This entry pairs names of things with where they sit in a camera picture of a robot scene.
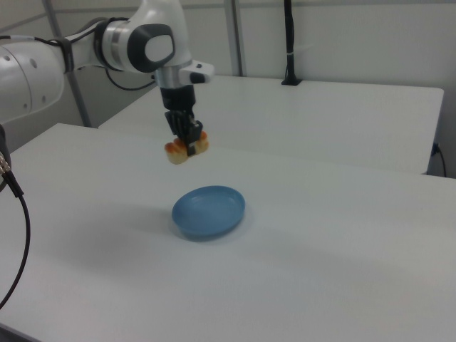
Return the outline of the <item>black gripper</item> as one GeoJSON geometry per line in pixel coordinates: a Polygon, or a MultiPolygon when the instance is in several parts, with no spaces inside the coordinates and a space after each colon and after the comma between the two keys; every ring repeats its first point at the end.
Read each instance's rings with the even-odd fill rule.
{"type": "Polygon", "coordinates": [[[174,135],[176,135],[187,148],[187,156],[196,154],[196,143],[200,140],[203,124],[192,118],[193,106],[196,103],[195,89],[193,85],[185,85],[181,88],[160,88],[163,105],[167,111],[165,117],[174,135]]]}

